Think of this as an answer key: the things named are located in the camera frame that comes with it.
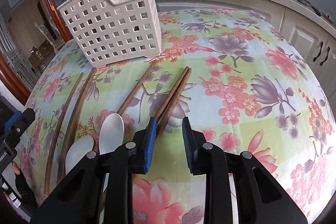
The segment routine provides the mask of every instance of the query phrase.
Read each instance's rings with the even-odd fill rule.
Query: basket
[[[67,0],[57,9],[93,67],[161,53],[155,0]]]

